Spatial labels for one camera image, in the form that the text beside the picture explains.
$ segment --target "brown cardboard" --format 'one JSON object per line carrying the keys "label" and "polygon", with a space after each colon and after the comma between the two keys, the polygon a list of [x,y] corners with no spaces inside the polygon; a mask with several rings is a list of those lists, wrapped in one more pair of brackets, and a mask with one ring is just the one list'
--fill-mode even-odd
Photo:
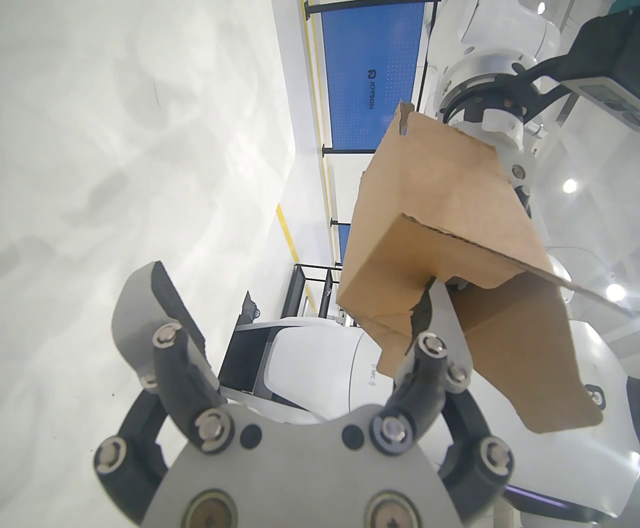
{"label": "brown cardboard", "polygon": [[602,421],[558,287],[611,303],[553,274],[493,147],[401,103],[362,176],[337,299],[382,347],[382,374],[396,373],[432,276],[472,283],[452,302],[474,369],[528,429]]}

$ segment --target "metal bolt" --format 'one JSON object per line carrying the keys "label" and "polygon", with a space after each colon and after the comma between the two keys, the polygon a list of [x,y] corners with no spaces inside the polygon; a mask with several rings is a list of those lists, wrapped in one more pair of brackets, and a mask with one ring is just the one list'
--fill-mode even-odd
{"label": "metal bolt", "polygon": [[491,444],[489,446],[487,457],[496,467],[507,467],[509,463],[509,451],[500,444]]}
{"label": "metal bolt", "polygon": [[467,372],[466,368],[464,368],[462,365],[457,365],[455,363],[449,365],[449,368],[447,369],[447,373],[449,374],[449,377],[456,383],[462,383],[469,376],[469,373]]}
{"label": "metal bolt", "polygon": [[524,180],[524,177],[527,175],[522,165],[514,165],[511,167],[511,172],[518,180]]}
{"label": "metal bolt", "polygon": [[225,428],[222,421],[215,415],[206,418],[198,428],[198,434],[202,440],[217,440],[222,436]]}
{"label": "metal bolt", "polygon": [[496,436],[488,436],[480,442],[480,458],[498,476],[506,477],[509,474],[510,452],[509,446]]}
{"label": "metal bolt", "polygon": [[98,461],[100,464],[111,466],[118,459],[118,446],[111,442],[105,445],[98,453]]}
{"label": "metal bolt", "polygon": [[100,475],[107,475],[118,469],[127,455],[127,443],[119,436],[107,438],[98,447],[95,470]]}
{"label": "metal bolt", "polygon": [[442,342],[442,339],[433,332],[423,332],[420,334],[420,337],[418,338],[418,345],[425,354],[435,358],[447,355],[447,346]]}
{"label": "metal bolt", "polygon": [[184,513],[185,528],[231,528],[237,526],[237,509],[226,493],[211,490],[191,501]]}
{"label": "metal bolt", "polygon": [[382,436],[389,442],[402,442],[406,438],[404,424],[395,416],[382,420]]}
{"label": "metal bolt", "polygon": [[418,516],[402,495],[381,493],[367,509],[367,528],[417,528]]}
{"label": "metal bolt", "polygon": [[152,342],[156,348],[169,348],[175,343],[178,330],[182,329],[180,323],[167,323],[158,328],[153,336]]}
{"label": "metal bolt", "polygon": [[153,374],[147,374],[146,376],[142,376],[140,378],[140,385],[142,388],[156,388],[158,383],[156,381],[156,377]]}
{"label": "metal bolt", "polygon": [[195,426],[203,440],[201,450],[207,453],[226,448],[233,435],[231,417],[222,409],[207,409],[198,416]]}

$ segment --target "yellow stripe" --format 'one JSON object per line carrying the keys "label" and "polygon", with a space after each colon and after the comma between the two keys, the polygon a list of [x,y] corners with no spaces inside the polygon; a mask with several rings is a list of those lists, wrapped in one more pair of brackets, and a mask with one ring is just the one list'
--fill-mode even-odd
{"label": "yellow stripe", "polygon": [[[300,0],[300,5],[302,5],[302,13],[304,16],[304,12],[305,12],[305,2],[304,0]],[[313,61],[311,60],[311,48],[310,48],[310,40],[309,40],[309,30],[307,27],[307,21],[303,20],[303,25],[305,27],[305,36],[307,38],[306,41],[306,48],[307,48],[307,58],[309,60],[309,70],[311,73],[311,89],[313,91],[313,100],[314,100],[314,110],[316,112],[316,127],[317,127],[317,133],[318,133],[318,139],[322,142],[323,137],[326,137],[326,133],[323,135],[323,131],[320,130],[320,121],[321,121],[321,114],[318,112],[318,106],[317,106],[317,97],[316,97],[316,83],[314,82],[314,68],[313,68]],[[313,15],[311,16],[311,26],[312,26],[312,31],[313,31],[313,36],[314,36],[314,47],[316,50],[316,68],[318,68],[318,51],[317,51],[317,45],[316,45],[316,25],[314,23],[314,17]],[[322,105],[322,83],[320,82],[320,75],[319,75],[319,71],[318,69],[316,69],[316,78],[318,80],[318,91],[320,92],[320,105]],[[327,221],[330,220],[330,218],[333,218],[333,200],[331,198],[331,194],[327,193],[327,180],[329,182],[329,192],[332,192],[331,189],[331,178],[327,178],[327,170],[325,170],[324,168],[324,158],[322,158],[320,160],[320,165],[322,167],[322,176],[323,176],[323,180],[322,180],[322,185],[323,185],[323,189],[324,189],[324,195],[326,197],[326,202],[327,202],[327,215],[330,214],[329,218],[327,219]],[[335,251],[335,239],[334,239],[334,235],[333,235],[333,231],[334,229],[332,229],[332,227],[329,227],[329,234],[330,234],[330,240],[331,240],[331,249],[332,249],[332,253],[333,253],[333,258],[335,259],[335,261],[337,262],[338,259],[337,258],[337,254]]]}
{"label": "yellow stripe", "polygon": [[[282,208],[280,204],[276,207],[276,215],[278,216],[278,221],[280,222],[280,227],[282,227],[282,232],[284,233],[284,237],[287,240],[287,244],[289,245],[289,251],[291,252],[291,256],[293,257],[293,261],[295,263],[300,262],[300,258],[298,257],[298,252],[296,251],[296,247],[293,245],[293,238],[291,238],[291,232],[289,231],[289,226],[287,225],[287,221],[284,219],[284,214],[282,213]],[[309,305],[314,313],[317,313],[316,310],[316,302],[314,301],[314,296],[309,289],[308,284],[305,284],[305,291],[307,292],[307,297],[309,297]]]}

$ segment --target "ceiling light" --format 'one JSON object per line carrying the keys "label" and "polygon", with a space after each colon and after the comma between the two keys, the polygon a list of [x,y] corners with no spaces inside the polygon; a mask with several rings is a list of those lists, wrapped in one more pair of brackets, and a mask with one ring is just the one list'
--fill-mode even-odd
{"label": "ceiling light", "polygon": [[562,190],[568,195],[576,192],[577,188],[578,182],[572,178],[569,178],[566,182],[564,182],[564,185],[562,186]]}
{"label": "ceiling light", "polygon": [[627,292],[620,284],[613,283],[607,286],[605,294],[607,295],[607,299],[617,303],[625,298]]}

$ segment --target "blue wall panel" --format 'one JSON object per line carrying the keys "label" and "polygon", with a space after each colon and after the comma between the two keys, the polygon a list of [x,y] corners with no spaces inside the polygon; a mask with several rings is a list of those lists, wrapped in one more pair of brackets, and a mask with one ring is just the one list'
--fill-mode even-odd
{"label": "blue wall panel", "polygon": [[340,262],[344,264],[344,256],[347,252],[347,240],[349,239],[349,231],[351,225],[338,226],[338,240],[340,241]]}
{"label": "blue wall panel", "polygon": [[424,3],[322,14],[333,148],[377,148],[411,101]]}

